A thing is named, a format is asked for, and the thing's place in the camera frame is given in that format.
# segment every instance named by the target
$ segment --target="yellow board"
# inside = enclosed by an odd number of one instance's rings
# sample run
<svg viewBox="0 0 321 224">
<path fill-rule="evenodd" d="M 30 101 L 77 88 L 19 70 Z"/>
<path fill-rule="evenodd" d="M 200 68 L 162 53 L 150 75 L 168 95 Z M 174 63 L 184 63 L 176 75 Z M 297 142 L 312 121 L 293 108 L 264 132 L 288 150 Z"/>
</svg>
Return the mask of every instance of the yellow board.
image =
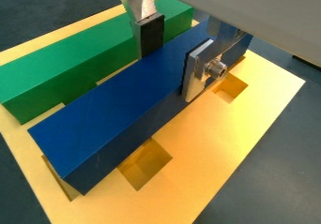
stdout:
<svg viewBox="0 0 321 224">
<path fill-rule="evenodd" d="M 23 126 L 0 106 L 0 132 L 51 223 L 193 223 L 303 84 L 248 52 L 230 76 L 154 134 L 153 141 L 170 158 L 149 182 L 135 190 L 115 169 L 89 195 L 73 202 L 27 132 L 63 105 Z"/>
</svg>

